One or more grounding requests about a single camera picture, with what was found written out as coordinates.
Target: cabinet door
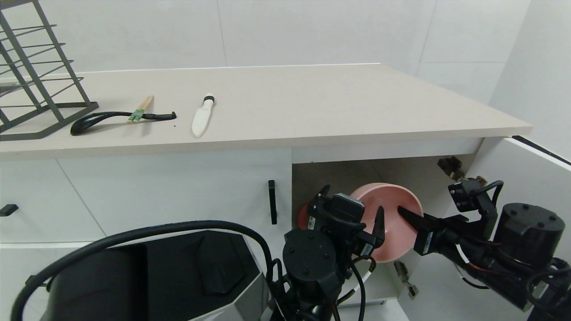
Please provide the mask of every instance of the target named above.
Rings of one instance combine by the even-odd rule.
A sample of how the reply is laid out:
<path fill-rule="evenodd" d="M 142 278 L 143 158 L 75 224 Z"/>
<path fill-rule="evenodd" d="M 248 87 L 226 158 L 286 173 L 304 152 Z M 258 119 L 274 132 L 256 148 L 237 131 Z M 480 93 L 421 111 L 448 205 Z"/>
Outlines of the cabinet door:
<path fill-rule="evenodd" d="M 19 209 L 0 217 L 0 242 L 78 242 L 103 232 L 54 159 L 0 162 L 0 207 Z"/>
<path fill-rule="evenodd" d="M 571 166 L 510 138 L 486 139 L 468 171 L 488 181 L 501 179 L 505 186 L 498 210 L 507 203 L 521 202 L 545 207 L 571 223 L 569 191 Z M 451 206 L 447 216 L 457 214 Z M 571 228 L 559 242 L 555 256 L 571 259 Z M 410 321 L 426 320 L 527 320 L 523 313 L 492 290 L 478 290 L 461 281 L 454 265 L 439 254 L 420 259 L 410 279 L 419 294 L 410 300 L 403 291 L 399 303 Z"/>
<path fill-rule="evenodd" d="M 107 235 L 188 220 L 217 219 L 262 234 L 282 253 L 291 228 L 291 149 L 61 159 Z M 278 224 L 271 224 L 268 181 Z M 261 254 L 257 244 L 252 250 Z"/>
<path fill-rule="evenodd" d="M 87 243 L 3 244 L 0 247 L 0 320 L 10 319 L 16 296 L 30 275 Z M 24 320 L 39 319 L 47 307 L 49 293 L 38 288 L 27 302 Z"/>

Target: bowl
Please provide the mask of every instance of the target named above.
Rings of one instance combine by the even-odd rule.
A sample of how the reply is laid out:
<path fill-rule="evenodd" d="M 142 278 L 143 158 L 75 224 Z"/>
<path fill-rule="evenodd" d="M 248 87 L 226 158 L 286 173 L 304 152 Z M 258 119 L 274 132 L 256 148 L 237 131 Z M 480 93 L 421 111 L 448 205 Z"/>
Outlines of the bowl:
<path fill-rule="evenodd" d="M 424 216 L 419 199 L 406 188 L 389 183 L 371 183 L 363 185 L 351 194 L 352 198 L 365 204 L 365 213 L 361 222 L 367 224 L 365 231 L 371 233 L 375 225 L 377 209 L 385 210 L 385 242 L 373 250 L 372 257 L 378 263 L 399 259 L 415 245 L 416 230 L 400 216 L 397 208 Z"/>

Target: dish drying rack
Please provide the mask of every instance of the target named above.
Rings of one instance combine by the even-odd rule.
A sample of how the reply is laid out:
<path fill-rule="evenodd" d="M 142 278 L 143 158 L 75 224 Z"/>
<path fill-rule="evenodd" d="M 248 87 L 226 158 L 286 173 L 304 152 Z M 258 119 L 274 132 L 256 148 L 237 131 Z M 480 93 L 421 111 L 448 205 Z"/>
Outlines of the dish drying rack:
<path fill-rule="evenodd" d="M 19 5 L 30 6 L 33 5 L 35 11 L 37 12 L 39 19 L 41 20 L 41 25 L 31 26 L 31 27 L 21 27 L 12 29 L 5 18 L 6 9 L 16 7 Z M 75 120 L 89 114 L 90 112 L 97 109 L 99 106 L 96 102 L 92 102 L 87 97 L 83 87 L 79 83 L 83 77 L 77 77 L 74 70 L 71 68 L 71 63 L 73 60 L 68 60 L 62 50 L 62 46 L 65 43 L 60 43 L 55 37 L 53 27 L 56 25 L 51 25 L 42 7 L 39 4 L 39 0 L 0 0 L 0 55 L 2 56 L 5 63 L 0 64 L 0 77 L 2 75 L 12 72 L 15 81 L 7 81 L 7 79 L 0 79 L 0 141 L 20 141 L 27 139 L 40 139 L 44 138 L 55 131 L 63 128 L 64 126 L 74 122 Z M 45 31 L 47 38 L 44 43 L 39 45 L 22 46 L 18 37 Z M 39 50 L 33 54 L 27 54 L 27 50 Z M 55 50 L 59 56 L 59 59 L 50 61 L 40 61 L 31 62 L 30 58 L 39 56 L 47 51 Z M 45 73 L 39 73 L 36 71 L 36 67 L 41 64 L 57 63 L 58 67 L 51 69 Z M 53 76 L 56 71 L 66 71 L 67 74 Z M 46 82 L 71 82 L 69 85 L 65 86 L 54 93 L 51 93 L 48 88 L 46 88 Z M 36 91 L 39 91 L 41 98 L 38 98 L 34 92 L 33 87 Z M 70 90 L 75 87 L 83 99 L 81 102 L 66 102 L 66 103 L 55 103 L 54 97 L 58 94 Z M 23 90 L 27 97 L 29 98 L 29 104 L 24 105 L 2 105 L 2 97 L 11 94 L 15 91 Z M 29 111 L 23 115 L 17 117 L 12 117 L 11 119 L 6 115 L 5 111 L 8 108 L 31 108 L 34 110 Z M 61 113 L 62 109 L 79 109 L 79 111 L 64 117 Z M 21 125 L 31 119 L 41 115 L 45 112 L 53 113 L 55 116 L 55 123 L 42 125 L 42 129 L 32 133 L 13 133 L 7 134 L 9 129 L 12 129 L 18 125 Z"/>

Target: cabinet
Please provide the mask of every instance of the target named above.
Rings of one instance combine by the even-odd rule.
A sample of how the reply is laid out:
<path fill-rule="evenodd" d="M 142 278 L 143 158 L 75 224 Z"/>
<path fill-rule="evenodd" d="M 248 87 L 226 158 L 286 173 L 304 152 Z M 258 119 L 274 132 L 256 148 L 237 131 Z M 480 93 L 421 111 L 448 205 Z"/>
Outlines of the cabinet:
<path fill-rule="evenodd" d="M 292 225 L 296 226 L 300 207 L 327 183 L 332 185 L 331 193 L 346 194 L 371 182 L 395 183 L 413 191 L 425 212 L 440 217 L 455 214 L 456 208 L 447 190 L 453 181 L 437 165 L 440 158 L 447 156 L 292 164 L 291 149 L 267 149 L 60 159 L 58 162 L 63 169 L 61 175 L 69 178 L 69 187 L 77 191 L 72 195 L 85 203 L 86 212 L 93 215 L 95 225 L 101 226 L 106 235 L 183 220 L 229 220 L 259 232 L 269 243 L 272 256 L 279 258 L 283 235 Z M 571 166 L 504 138 L 488 138 L 477 154 L 456 156 L 462 160 L 463 170 L 469 169 L 467 176 L 481 175 L 488 181 L 505 181 L 500 207 L 524 201 L 547 207 L 571 222 L 566 212 Z M 270 179 L 276 183 L 277 225 L 271 224 Z M 570 233 L 568 230 L 560 241 L 557 255 L 562 258 L 571 257 L 571 250 L 564 246 L 569 242 Z M 249 241 L 258 261 L 262 262 L 258 244 Z M 9 310 L 13 296 L 30 274 L 73 249 L 72 245 L 60 248 L 53 243 L 43 245 L 48 248 L 38 244 L 2 246 L 0 303 L 3 311 Z M 444 320 L 451 319 L 450 313 L 453 313 L 452 319 L 474 321 L 482 316 L 493 319 L 497 315 L 504 316 L 505 320 L 525 319 L 525 314 L 498 296 L 467 287 L 453 266 L 437 254 L 420 258 L 409 252 L 400 261 L 407 266 L 411 283 L 420 290 L 416 299 L 410 300 L 393 264 L 386 263 L 379 264 L 365 283 L 368 304 L 375 306 L 398 298 L 411 321 L 422 320 L 426 311 Z M 355 280 L 351 279 L 345 288 L 354 285 Z M 42 313 L 46 299 L 44 293 L 35 294 L 29 302 L 29 313 Z M 357 306 L 358 302 L 357 293 L 344 305 Z M 475 311 L 478 306 L 490 306 L 490 309 Z"/>
<path fill-rule="evenodd" d="M 0 207 L 19 209 L 0 218 L 0 242 L 77 242 L 103 237 L 57 160 L 0 162 Z"/>
<path fill-rule="evenodd" d="M 291 149 L 59 162 L 107 235 L 187 220 L 227 220 L 260 233 L 277 255 L 291 229 Z M 275 181 L 276 225 L 271 222 L 269 180 Z M 248 241 L 262 258 L 261 248 Z"/>

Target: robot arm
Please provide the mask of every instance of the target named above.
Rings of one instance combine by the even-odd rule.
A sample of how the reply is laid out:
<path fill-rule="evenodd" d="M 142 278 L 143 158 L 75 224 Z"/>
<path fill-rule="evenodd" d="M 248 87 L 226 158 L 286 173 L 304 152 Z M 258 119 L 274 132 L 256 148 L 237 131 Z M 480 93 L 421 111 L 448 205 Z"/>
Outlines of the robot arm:
<path fill-rule="evenodd" d="M 448 187 L 460 212 L 478 210 L 481 219 L 475 222 L 462 215 L 420 217 L 399 207 L 399 214 L 418 231 L 414 250 L 442 254 L 522 311 L 534 306 L 529 321 L 571 319 L 571 268 L 553 257 L 565 223 L 542 207 L 511 203 L 504 206 L 489 241 L 502 185 L 497 181 L 482 188 L 469 180 Z M 490 199 L 486 192 L 494 187 Z"/>

